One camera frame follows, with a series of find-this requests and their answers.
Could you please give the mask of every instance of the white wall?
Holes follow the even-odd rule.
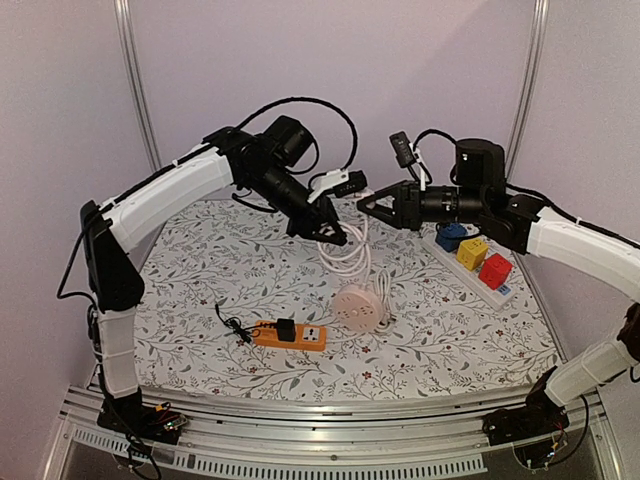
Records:
[[[640,3],[551,3],[542,65],[514,183],[575,215],[640,239]],[[573,356],[619,330],[631,304],[548,261],[528,264]],[[640,478],[640,389],[623,375],[602,389],[628,476]]]
[[[138,0],[131,8],[165,163],[270,101],[317,96],[353,118],[361,137],[354,167],[380,188],[404,178],[388,142],[398,130],[415,137],[437,127],[506,144],[534,2]],[[283,107],[249,130],[284,112],[318,138],[321,168],[344,163],[349,130],[320,107]],[[445,181],[453,151],[430,141],[423,151]]]
[[[111,0],[0,2],[0,38],[0,477],[24,480],[92,367],[86,301],[55,300],[79,208],[149,167]]]

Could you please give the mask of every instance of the aluminum frame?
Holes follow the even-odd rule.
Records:
[[[115,0],[115,8],[138,123],[149,164],[156,171],[161,167],[161,162],[144,95],[128,0]],[[524,135],[542,53],[547,15],[548,0],[536,0],[524,82],[507,148],[507,178],[515,167]],[[540,291],[522,260],[517,259],[517,263],[532,287],[564,360],[565,353]],[[276,464],[286,462],[286,465],[290,465],[293,461],[300,465],[326,466],[337,459],[346,460],[345,464],[349,465],[363,462],[365,465],[382,465],[425,459],[440,460],[499,448],[488,445],[487,438],[481,431],[481,417],[497,408],[522,404],[527,391],[528,387],[516,387],[455,397],[326,405],[266,400],[256,402],[255,399],[186,395],[148,388],[144,389],[144,394],[146,402],[157,404],[169,400],[176,409],[194,419],[176,447],[179,450],[218,454],[223,458],[242,461],[247,461],[248,454],[248,461],[255,461],[258,457]],[[588,400],[591,407],[590,429],[595,436],[594,443],[603,474],[605,478],[620,479],[620,457],[600,397],[594,392],[588,395]],[[60,413],[62,423],[47,462],[45,479],[59,478],[75,425],[90,425],[95,428],[100,407],[100,392],[95,383],[86,389],[69,389]],[[581,418],[583,413],[580,407],[579,402],[574,402],[567,408],[571,429],[582,426],[584,419]],[[383,441],[380,442],[376,440],[380,436],[375,434],[382,432],[382,429]]]

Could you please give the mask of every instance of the red cube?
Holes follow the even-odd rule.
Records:
[[[507,280],[512,268],[513,265],[509,260],[499,253],[495,253],[484,262],[478,278],[486,283],[491,290],[495,290]]]

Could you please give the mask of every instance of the floral tablecloth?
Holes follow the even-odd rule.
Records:
[[[360,224],[353,203],[342,220]],[[420,235],[370,222],[373,271],[393,277],[397,324],[356,333],[331,313],[346,280],[325,271],[314,242],[289,238],[281,214],[200,201],[164,227],[143,268],[135,325],[143,385],[186,392],[331,402],[450,395],[530,383],[558,360],[522,272],[496,313],[422,247]],[[426,227],[423,234],[433,234]],[[244,344],[214,305],[244,326],[286,317],[327,328],[324,352]]]

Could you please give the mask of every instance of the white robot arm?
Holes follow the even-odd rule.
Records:
[[[357,142],[355,130],[353,133],[350,159]],[[175,422],[168,430],[158,428],[153,409],[142,405],[133,328],[144,282],[128,258],[133,248],[170,217],[208,194],[236,185],[260,194],[271,208],[238,200],[241,203],[262,211],[280,211],[289,217],[288,235],[337,245],[346,243],[346,234],[327,194],[343,196],[359,191],[366,186],[366,178],[361,172],[355,172],[352,178],[345,168],[329,190],[326,185],[322,192],[303,186],[289,168],[311,145],[315,145],[311,133],[297,120],[285,116],[257,135],[240,127],[223,128],[120,196],[101,205],[90,201],[82,207],[82,233],[74,256],[80,241],[84,241],[92,295],[62,293],[71,262],[58,298],[82,295],[94,304],[88,320],[105,395],[100,426],[126,434],[135,432],[156,441],[177,442],[180,432]]]
[[[423,222],[473,223],[482,234],[517,253],[573,267],[634,302],[617,335],[546,372],[527,396],[525,407],[493,412],[484,423],[492,445],[550,433],[557,425],[565,428],[564,407],[569,402],[640,361],[640,245],[581,222],[538,192],[508,185],[499,145],[481,139],[454,140],[438,130],[427,130],[418,140],[429,134],[444,136],[455,145],[456,163],[450,175],[454,185],[400,182],[360,200],[360,211],[395,228],[415,231]],[[415,146],[404,132],[390,139],[401,167],[418,163]],[[520,194],[507,194],[507,187]],[[392,207],[376,203],[387,197],[393,199]]]
[[[531,224],[527,252],[580,270],[617,288],[636,304],[640,302],[640,250],[589,228],[568,221],[551,208],[538,212]],[[640,346],[632,339],[612,336],[591,345],[555,370],[547,380],[546,396],[565,406],[584,392],[603,385],[640,361]]]

